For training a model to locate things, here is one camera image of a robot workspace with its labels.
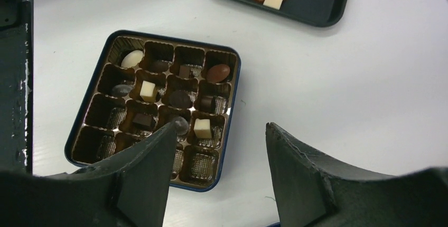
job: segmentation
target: square white chocolate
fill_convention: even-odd
[[[263,5],[274,8],[276,10],[280,10],[280,6],[282,5],[282,3],[283,0],[265,0]]]
[[[212,138],[209,119],[196,119],[196,121],[194,122],[193,131],[196,134],[196,137],[200,139]]]
[[[155,102],[157,96],[157,89],[155,84],[143,81],[142,89],[140,90],[140,97],[146,102]]]

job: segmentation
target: oval white chocolate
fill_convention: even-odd
[[[123,58],[121,66],[123,68],[131,68],[136,66],[143,59],[143,51],[134,50]]]

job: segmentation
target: empty compartment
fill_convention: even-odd
[[[218,167],[218,152],[187,146],[184,150],[184,164],[179,174],[181,181],[203,187],[213,184]]]
[[[134,69],[124,69],[112,64],[107,64],[98,83],[98,91],[112,96],[112,88],[119,84],[134,87]]]
[[[143,61],[139,64],[139,67],[155,73],[160,73],[156,66],[156,62],[165,62],[168,66],[173,64],[174,58],[174,46],[168,43],[152,42],[145,43],[145,55]]]
[[[129,148],[130,146],[136,144],[139,142],[139,139],[134,138],[130,135],[127,135],[125,133],[118,133],[115,136],[115,153],[118,153],[126,148]]]
[[[182,78],[199,77],[204,65],[204,49],[177,46],[174,50],[174,64],[170,72]]]
[[[171,179],[175,179],[179,172],[182,169],[183,165],[183,151],[182,151],[182,145],[178,144],[176,149],[176,154],[174,155],[174,165],[173,165],[173,172],[171,174]]]
[[[165,75],[148,73],[147,71],[144,70],[137,70],[135,74],[137,77],[137,83],[135,84],[134,89],[129,93],[129,96],[133,99],[143,101],[143,98],[140,96],[140,91],[142,90],[143,81],[147,81],[156,85],[157,96],[155,102],[158,102],[166,91]]]
[[[83,127],[74,143],[71,158],[84,164],[96,163],[113,154],[113,142],[112,131]]]
[[[170,122],[174,117],[180,116],[182,118],[184,118],[190,127],[191,130],[191,126],[190,126],[190,119],[191,119],[191,113],[189,110],[186,109],[174,109],[168,106],[160,106],[158,109],[158,123],[156,126],[156,130],[158,130],[159,128],[163,127],[165,124],[167,124],[168,122]],[[178,136],[178,142],[183,142],[186,140],[188,133],[186,133],[185,135],[182,136]]]
[[[201,80],[199,82],[198,99],[194,108],[210,114],[225,114],[230,102],[232,86],[228,83],[214,84]]]
[[[167,79],[167,88],[166,93],[162,97],[162,103],[167,106],[173,106],[172,101],[177,101],[175,99],[170,99],[171,94],[175,91],[183,91],[190,98],[190,105],[187,108],[191,108],[193,103],[196,101],[197,93],[198,93],[198,81],[196,79],[181,79],[174,75],[169,75]]]
[[[85,123],[89,126],[116,129],[126,113],[124,99],[95,94],[87,111]]]
[[[229,66],[230,73],[222,82],[229,82],[234,78],[234,72],[237,68],[237,56],[233,53],[221,51],[208,51],[206,53],[205,68],[202,70],[202,77],[207,78],[208,71],[216,65],[225,64]]]
[[[193,131],[196,119],[209,119],[210,130],[212,134],[211,139],[198,138]],[[221,115],[210,115],[208,113],[195,111],[191,116],[191,129],[187,137],[187,141],[191,145],[201,146],[205,148],[217,149],[221,147],[222,135],[226,119]]]
[[[112,46],[107,60],[117,66],[121,66],[122,60],[125,56],[135,50],[143,51],[144,41],[139,38],[120,36],[117,37]]]
[[[157,105],[128,100],[126,107],[126,118],[119,129],[141,137],[149,136],[158,120]]]

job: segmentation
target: white table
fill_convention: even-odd
[[[170,188],[166,226],[278,221],[265,147],[270,121],[372,171],[448,165],[446,0],[348,0],[342,20],[327,29],[228,0],[35,0],[34,8],[36,175],[76,170],[63,148],[110,33],[135,30],[239,52],[221,180],[206,193]]]

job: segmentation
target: scratch mark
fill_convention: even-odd
[[[276,200],[273,198],[273,197],[270,197],[270,196],[265,196],[265,198],[269,198],[269,199],[272,199],[274,202],[276,202]]]

